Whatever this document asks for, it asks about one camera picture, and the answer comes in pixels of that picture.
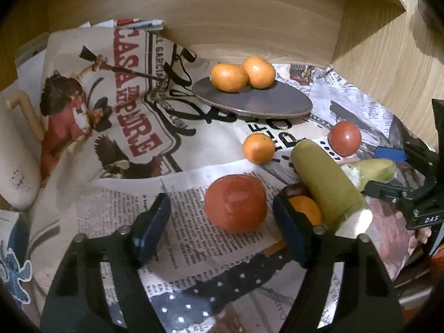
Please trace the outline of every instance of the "orange object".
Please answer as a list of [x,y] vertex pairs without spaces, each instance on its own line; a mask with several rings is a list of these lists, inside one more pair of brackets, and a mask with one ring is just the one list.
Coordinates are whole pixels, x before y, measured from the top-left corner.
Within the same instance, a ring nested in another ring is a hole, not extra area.
[[358,151],[362,137],[356,125],[341,121],[330,130],[328,141],[332,149],[340,156],[350,156]]
[[293,196],[293,198],[290,198],[288,201],[296,211],[304,213],[313,226],[320,226],[323,224],[324,218],[318,205],[308,196]]
[[258,165],[266,164],[273,158],[274,143],[265,134],[253,133],[245,139],[242,152],[249,162]]
[[267,216],[266,190],[254,176],[219,178],[208,187],[204,203],[208,219],[230,233],[256,229]]
[[248,57],[242,67],[248,74],[248,82],[255,89],[270,87],[276,78],[276,70],[267,60],[258,56]]
[[210,71],[211,83],[219,90],[237,93],[248,82],[248,75],[242,66],[236,64],[217,64]]

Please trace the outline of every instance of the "plate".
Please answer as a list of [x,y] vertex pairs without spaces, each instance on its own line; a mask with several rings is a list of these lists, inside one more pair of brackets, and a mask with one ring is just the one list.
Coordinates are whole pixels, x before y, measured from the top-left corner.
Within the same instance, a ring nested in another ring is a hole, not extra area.
[[249,118],[298,118],[313,108],[304,93],[276,80],[267,89],[247,86],[238,93],[226,93],[215,88],[210,78],[205,77],[193,85],[193,93],[210,106]]

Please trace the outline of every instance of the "gray plate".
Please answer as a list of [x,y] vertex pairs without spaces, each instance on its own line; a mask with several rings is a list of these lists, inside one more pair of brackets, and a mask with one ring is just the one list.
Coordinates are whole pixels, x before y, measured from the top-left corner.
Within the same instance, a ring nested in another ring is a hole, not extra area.
[[239,93],[226,93],[205,77],[193,85],[193,93],[210,106],[252,118],[297,118],[307,115],[313,108],[306,95],[279,81],[263,90],[247,86]]

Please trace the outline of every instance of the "screw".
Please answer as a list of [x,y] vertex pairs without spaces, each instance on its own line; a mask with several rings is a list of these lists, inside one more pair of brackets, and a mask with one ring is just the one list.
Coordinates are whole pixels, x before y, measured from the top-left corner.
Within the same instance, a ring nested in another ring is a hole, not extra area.
[[364,243],[370,242],[370,237],[367,234],[359,234],[358,238],[363,241]]
[[326,230],[322,226],[314,226],[313,233],[315,233],[316,235],[324,235],[326,233]]
[[119,229],[117,229],[119,234],[125,235],[128,234],[131,231],[130,226],[121,226]]
[[88,237],[86,236],[86,234],[79,233],[79,234],[75,235],[75,237],[72,239],[72,241],[74,241],[76,243],[80,243],[82,240],[85,240],[87,238]]

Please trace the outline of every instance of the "blue cartoon character sticker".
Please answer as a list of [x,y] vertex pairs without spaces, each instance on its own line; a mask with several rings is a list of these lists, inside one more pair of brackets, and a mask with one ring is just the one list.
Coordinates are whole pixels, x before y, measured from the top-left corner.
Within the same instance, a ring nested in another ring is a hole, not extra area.
[[20,282],[30,281],[32,277],[31,262],[26,260],[22,267],[14,251],[9,248],[4,253],[3,240],[0,241],[0,278],[12,296],[22,304],[30,304],[31,297]]

